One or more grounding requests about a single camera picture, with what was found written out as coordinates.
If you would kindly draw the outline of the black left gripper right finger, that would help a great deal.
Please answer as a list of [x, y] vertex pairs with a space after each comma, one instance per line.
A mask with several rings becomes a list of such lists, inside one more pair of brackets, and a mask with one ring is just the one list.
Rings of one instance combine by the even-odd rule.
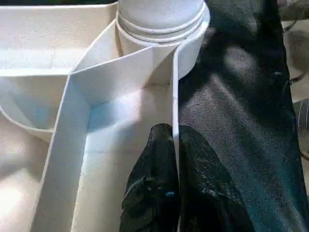
[[182, 232], [253, 232], [240, 192], [197, 130], [179, 127]]

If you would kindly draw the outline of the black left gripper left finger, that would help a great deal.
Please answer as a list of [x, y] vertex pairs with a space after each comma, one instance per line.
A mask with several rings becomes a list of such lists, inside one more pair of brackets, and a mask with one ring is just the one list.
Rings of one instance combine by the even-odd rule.
[[127, 180], [120, 216], [121, 232], [175, 232], [180, 194], [172, 128], [151, 128], [147, 144]]

